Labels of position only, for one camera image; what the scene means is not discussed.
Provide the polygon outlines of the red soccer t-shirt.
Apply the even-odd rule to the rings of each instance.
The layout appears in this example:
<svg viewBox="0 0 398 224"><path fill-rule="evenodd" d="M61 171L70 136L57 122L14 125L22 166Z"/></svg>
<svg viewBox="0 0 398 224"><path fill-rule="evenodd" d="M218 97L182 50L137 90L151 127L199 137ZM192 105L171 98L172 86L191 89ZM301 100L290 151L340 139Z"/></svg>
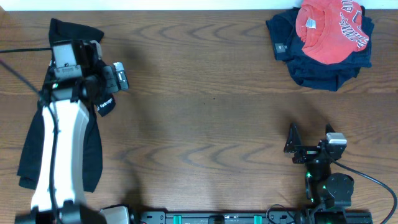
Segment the red soccer t-shirt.
<svg viewBox="0 0 398 224"><path fill-rule="evenodd" d="M295 30L304 54L330 65L366 48L369 36L362 24L363 10L353 0L304 0Z"/></svg>

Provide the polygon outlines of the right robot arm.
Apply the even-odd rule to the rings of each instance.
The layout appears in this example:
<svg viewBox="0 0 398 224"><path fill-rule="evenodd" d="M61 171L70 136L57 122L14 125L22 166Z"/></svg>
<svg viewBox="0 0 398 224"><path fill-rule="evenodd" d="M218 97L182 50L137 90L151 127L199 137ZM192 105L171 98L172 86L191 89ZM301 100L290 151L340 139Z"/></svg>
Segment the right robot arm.
<svg viewBox="0 0 398 224"><path fill-rule="evenodd" d="M326 125L325 138L316 146L302 143L297 126L292 123L284 152L293 154L294 164L304 164L306 197L312 202L294 215L295 223L346 223L345 208L351 206L354 180L342 173L332 173L331 164L341 159L347 147L342 133Z"/></svg>

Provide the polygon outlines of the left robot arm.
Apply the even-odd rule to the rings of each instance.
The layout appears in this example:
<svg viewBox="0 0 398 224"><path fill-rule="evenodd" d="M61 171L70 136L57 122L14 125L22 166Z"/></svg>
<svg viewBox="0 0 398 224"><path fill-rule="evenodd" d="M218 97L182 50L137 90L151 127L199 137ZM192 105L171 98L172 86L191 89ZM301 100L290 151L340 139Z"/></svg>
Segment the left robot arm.
<svg viewBox="0 0 398 224"><path fill-rule="evenodd" d="M44 144L30 213L16 223L106 223L86 205L83 145L89 107L111 104L106 95L129 88L121 62L103 65L96 40L63 40L51 47L49 79L38 93L43 105Z"/></svg>

